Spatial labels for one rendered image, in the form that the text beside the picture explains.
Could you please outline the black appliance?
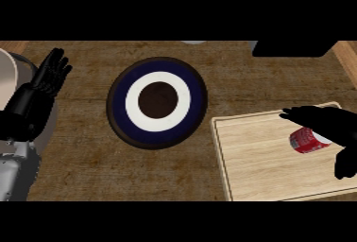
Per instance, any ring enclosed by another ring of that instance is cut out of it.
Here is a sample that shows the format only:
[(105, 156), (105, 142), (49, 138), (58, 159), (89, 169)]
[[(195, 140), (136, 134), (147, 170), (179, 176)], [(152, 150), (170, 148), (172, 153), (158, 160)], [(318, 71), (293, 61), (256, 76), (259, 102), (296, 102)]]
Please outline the black appliance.
[(319, 58), (337, 41), (250, 41), (254, 57)]

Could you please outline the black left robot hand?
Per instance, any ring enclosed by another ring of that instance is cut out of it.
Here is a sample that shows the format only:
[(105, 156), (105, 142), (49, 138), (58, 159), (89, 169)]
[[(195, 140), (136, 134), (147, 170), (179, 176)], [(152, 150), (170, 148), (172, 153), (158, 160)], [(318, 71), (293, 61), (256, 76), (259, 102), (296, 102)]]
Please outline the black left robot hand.
[(55, 48), (40, 64), (31, 81), (20, 86), (5, 110), (0, 111), (0, 140), (33, 142), (37, 139), (71, 69), (64, 50)]

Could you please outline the pale wooden tray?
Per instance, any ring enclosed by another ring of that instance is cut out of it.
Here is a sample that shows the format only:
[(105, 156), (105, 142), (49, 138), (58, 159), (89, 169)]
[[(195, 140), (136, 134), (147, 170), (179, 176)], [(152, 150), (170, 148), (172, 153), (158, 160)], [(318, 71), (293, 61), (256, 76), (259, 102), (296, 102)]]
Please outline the pale wooden tray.
[(309, 200), (357, 192), (357, 176), (335, 178), (338, 145), (298, 153), (290, 142), (300, 126), (279, 110), (216, 117), (211, 130), (225, 197)]

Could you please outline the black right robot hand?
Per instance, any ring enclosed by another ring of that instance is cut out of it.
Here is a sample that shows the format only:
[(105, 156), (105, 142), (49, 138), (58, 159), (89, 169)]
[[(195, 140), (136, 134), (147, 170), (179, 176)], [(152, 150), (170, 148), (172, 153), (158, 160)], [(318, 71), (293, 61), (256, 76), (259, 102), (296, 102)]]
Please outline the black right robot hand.
[(334, 107), (301, 106), (285, 108), (279, 116), (344, 148), (337, 154), (335, 177), (353, 178), (357, 174), (357, 113)]

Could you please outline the blue white brown plate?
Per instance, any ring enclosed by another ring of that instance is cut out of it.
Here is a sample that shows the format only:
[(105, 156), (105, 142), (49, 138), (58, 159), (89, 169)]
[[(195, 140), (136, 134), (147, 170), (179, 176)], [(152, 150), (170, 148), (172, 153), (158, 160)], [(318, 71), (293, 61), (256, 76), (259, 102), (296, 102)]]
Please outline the blue white brown plate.
[[(177, 95), (175, 109), (161, 118), (151, 117), (141, 108), (144, 89), (160, 83), (154, 91), (163, 96), (166, 85)], [(154, 57), (138, 61), (118, 75), (113, 84), (107, 115), (120, 139), (133, 147), (163, 149), (180, 144), (197, 131), (208, 108), (208, 91), (203, 76), (179, 59)]]

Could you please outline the red can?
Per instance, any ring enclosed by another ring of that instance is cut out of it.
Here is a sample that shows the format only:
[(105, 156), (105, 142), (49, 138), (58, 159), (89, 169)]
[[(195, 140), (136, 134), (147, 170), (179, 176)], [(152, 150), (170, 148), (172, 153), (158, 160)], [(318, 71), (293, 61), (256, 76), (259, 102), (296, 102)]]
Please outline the red can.
[(310, 153), (331, 146), (332, 141), (310, 128), (303, 127), (291, 134), (291, 146), (298, 153)]

